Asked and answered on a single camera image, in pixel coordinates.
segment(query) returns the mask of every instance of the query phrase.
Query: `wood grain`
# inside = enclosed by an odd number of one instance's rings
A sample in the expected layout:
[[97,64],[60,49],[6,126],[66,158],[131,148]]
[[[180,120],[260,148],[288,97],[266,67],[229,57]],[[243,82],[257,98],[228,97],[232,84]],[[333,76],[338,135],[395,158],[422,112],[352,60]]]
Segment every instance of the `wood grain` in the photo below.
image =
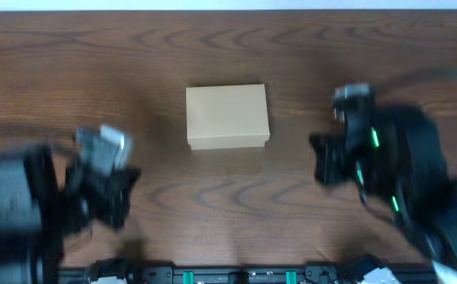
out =
[[[333,88],[457,65],[457,12],[0,13],[0,147],[107,123],[143,170],[125,229],[93,227],[65,265],[139,256],[178,265],[300,264],[365,252],[425,261],[353,186],[313,180],[307,136],[334,128]],[[185,88],[265,84],[265,149],[189,150]],[[457,175],[457,83],[404,88],[436,119]]]

